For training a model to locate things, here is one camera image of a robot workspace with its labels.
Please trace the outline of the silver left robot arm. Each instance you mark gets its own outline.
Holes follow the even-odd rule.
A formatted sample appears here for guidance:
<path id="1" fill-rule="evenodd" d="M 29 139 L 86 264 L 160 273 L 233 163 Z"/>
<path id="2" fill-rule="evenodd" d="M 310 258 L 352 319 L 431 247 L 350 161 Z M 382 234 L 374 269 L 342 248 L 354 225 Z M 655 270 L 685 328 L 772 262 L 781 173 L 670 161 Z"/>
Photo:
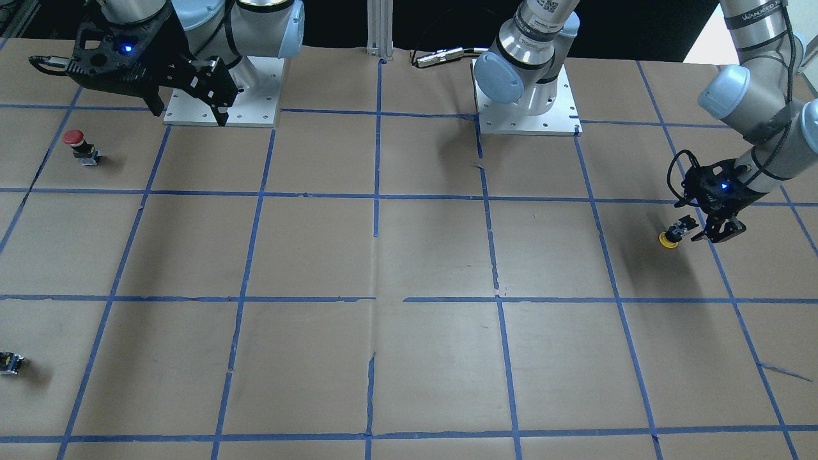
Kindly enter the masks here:
<path id="1" fill-rule="evenodd" d="M 784 181 L 816 164 L 816 101 L 801 102 L 792 90 L 805 45 L 792 29 L 785 1 L 722 1 L 739 64 L 727 65 L 698 97 L 715 119 L 744 137 L 751 148 L 736 159 L 701 165 L 684 174 L 677 207 L 707 216 L 695 241 L 727 241 L 746 231 L 738 213 Z"/>

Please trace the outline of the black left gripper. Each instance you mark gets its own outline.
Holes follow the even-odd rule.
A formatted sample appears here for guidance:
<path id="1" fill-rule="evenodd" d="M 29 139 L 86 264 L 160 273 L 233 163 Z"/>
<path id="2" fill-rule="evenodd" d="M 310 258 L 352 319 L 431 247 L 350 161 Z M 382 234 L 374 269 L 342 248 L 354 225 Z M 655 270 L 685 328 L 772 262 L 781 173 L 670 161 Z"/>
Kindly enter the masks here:
<path id="1" fill-rule="evenodd" d="M 749 171 L 747 165 L 736 165 L 735 160 L 722 160 L 703 166 L 692 160 L 684 175 L 683 192 L 675 192 L 676 208 L 702 209 L 708 218 L 704 230 L 692 241 L 707 239 L 711 243 L 725 242 L 747 230 L 744 222 L 731 217 L 752 203 L 752 192 L 739 180 Z"/>

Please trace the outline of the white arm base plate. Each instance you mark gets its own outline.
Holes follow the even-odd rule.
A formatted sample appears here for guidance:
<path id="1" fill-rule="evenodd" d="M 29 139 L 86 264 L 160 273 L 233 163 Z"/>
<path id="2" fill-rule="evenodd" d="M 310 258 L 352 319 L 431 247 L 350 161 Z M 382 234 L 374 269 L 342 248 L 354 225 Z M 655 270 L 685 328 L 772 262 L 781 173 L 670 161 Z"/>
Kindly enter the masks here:
<path id="1" fill-rule="evenodd" d="M 515 103 L 502 104 L 474 84 L 480 131 L 490 135 L 578 136 L 583 132 L 567 68 L 547 84 L 534 84 Z"/>
<path id="2" fill-rule="evenodd" d="M 274 128 L 281 106 L 281 90 L 288 60 L 245 56 L 229 70 L 226 82 L 234 91 L 220 91 L 203 102 L 180 89 L 173 91 L 164 123 L 197 127 Z"/>

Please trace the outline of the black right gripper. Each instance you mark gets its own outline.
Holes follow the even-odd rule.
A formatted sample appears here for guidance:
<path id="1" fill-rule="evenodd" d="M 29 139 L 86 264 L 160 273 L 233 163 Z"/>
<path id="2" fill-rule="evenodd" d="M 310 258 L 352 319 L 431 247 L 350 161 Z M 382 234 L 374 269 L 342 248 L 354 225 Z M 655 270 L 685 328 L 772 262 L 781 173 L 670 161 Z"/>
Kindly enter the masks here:
<path id="1" fill-rule="evenodd" d="M 208 105 L 219 127 L 227 125 L 228 109 L 238 87 L 219 56 L 192 60 L 176 13 L 156 13 L 135 24 L 114 24 L 100 13 L 80 23 L 70 60 L 82 69 L 69 75 L 96 91 L 141 97 L 153 116 L 166 110 L 161 86 L 184 90 Z"/>

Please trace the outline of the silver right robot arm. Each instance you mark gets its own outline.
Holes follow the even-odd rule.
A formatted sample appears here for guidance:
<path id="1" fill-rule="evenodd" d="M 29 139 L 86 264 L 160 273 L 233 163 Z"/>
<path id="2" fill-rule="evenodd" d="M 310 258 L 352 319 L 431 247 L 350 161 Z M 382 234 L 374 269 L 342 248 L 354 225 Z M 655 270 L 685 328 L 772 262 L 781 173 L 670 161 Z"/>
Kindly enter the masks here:
<path id="1" fill-rule="evenodd" d="M 88 1 L 65 75 L 167 125 L 274 128 L 301 1 Z"/>

